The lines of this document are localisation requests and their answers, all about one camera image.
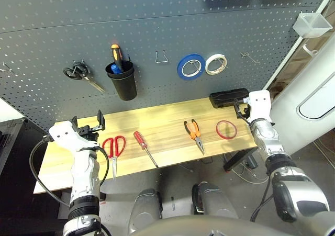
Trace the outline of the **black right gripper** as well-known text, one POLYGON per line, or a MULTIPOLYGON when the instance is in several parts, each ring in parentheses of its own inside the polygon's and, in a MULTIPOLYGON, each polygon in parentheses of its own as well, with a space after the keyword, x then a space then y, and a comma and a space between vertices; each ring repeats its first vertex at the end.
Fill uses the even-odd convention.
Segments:
POLYGON ((237 115, 237 118, 248 119, 249 118, 249 105, 246 105, 241 109, 240 108, 241 104, 244 104, 243 100, 240 100, 237 98, 233 100, 233 106, 234 106, 234 110, 237 115))

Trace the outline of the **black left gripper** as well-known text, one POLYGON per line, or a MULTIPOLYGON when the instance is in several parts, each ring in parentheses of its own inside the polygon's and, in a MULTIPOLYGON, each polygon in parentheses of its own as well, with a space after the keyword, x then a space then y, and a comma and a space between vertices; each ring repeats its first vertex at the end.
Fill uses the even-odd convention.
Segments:
POLYGON ((74 131, 78 132, 79 136, 88 140, 97 142, 99 134, 98 131, 105 130, 105 118, 102 111, 99 109, 97 113, 98 126, 90 127, 89 125, 78 128, 77 116, 71 119, 72 128, 74 131))

